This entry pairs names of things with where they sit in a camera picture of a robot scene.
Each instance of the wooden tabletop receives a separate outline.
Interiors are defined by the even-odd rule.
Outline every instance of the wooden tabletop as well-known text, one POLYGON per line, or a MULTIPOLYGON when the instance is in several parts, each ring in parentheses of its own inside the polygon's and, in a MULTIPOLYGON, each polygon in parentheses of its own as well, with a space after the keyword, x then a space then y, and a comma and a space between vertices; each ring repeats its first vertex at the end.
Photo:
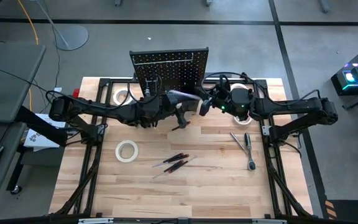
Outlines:
MULTIPOLYGON (((80 97, 95 100, 98 83, 97 77, 85 77, 80 97)), ((268 78, 267 83, 273 100, 286 99, 280 78, 268 78)), ((121 88, 126 88, 126 84, 114 84, 113 92, 121 88)), ((132 84, 131 90, 136 97, 142 96, 138 84, 132 84)), ((90 123, 92 116, 81 117, 90 123)), ((155 129, 133 128, 108 119, 93 214, 103 212, 104 217, 132 218, 263 218, 266 213, 273 216, 259 123, 252 121, 247 126, 239 126, 231 115, 212 108, 204 117, 187 112, 186 118, 191 124, 176 131, 171 131, 177 126, 174 116, 160 121, 155 129), (247 170, 248 157, 230 132, 240 141, 245 132, 250 134, 255 171, 247 170), (134 162, 122 163, 117 160, 115 149, 127 139, 136 142, 139 156, 134 162), (180 152, 189 154, 190 158, 198 157, 172 174, 152 178, 168 167, 152 168, 153 165, 180 152)), ((289 115, 275 116, 277 125, 290 121, 289 115)), ((294 139, 288 142, 296 145, 294 139)), ((280 150, 288 188, 305 210, 312 213, 299 154, 288 146, 280 150)), ((76 189, 84 153, 84 145, 66 147, 50 212, 61 208, 76 189)), ((282 194, 277 185, 276 188, 284 212, 282 194)))

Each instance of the gray floor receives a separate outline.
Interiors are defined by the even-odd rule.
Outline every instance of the gray floor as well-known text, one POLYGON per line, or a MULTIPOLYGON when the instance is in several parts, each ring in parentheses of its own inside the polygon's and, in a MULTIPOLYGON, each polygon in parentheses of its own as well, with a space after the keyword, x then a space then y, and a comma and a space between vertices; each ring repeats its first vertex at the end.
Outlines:
MULTIPOLYGON (((32 18, 44 18, 35 2, 23 1, 32 18)), ((114 7, 113 0, 47 0, 55 19, 171 19, 212 21, 271 21, 267 0, 214 0, 210 8, 195 0, 124 0, 114 7)), ((282 21, 358 21, 358 1, 331 0, 333 10, 321 13, 317 0, 275 0, 282 21)), ((0 17, 24 18, 16 1, 3 1, 0 17)), ((67 25, 59 24, 64 29, 67 25)), ((82 77, 129 76, 133 73, 129 51, 209 47, 207 72, 247 72, 251 77, 279 77, 291 98, 274 26, 241 25, 84 25, 89 41, 61 56, 58 86, 65 93, 78 88, 82 77)), ((36 79, 44 88, 53 88, 57 53, 50 25, 36 24, 40 43, 47 53, 36 79)), ((328 199, 358 199, 358 108, 347 112, 329 81, 347 61, 358 54, 358 27, 282 27, 299 95, 314 88, 335 102, 339 121, 333 126, 310 128, 328 199)), ((0 23, 0 40, 34 43, 28 24, 0 23)), ((33 108, 44 106, 37 89, 33 108)), ((319 202, 311 170, 303 150, 303 165, 315 214, 319 202)), ((0 218, 46 214, 57 167, 27 166, 20 184, 20 197, 0 193, 0 218)))

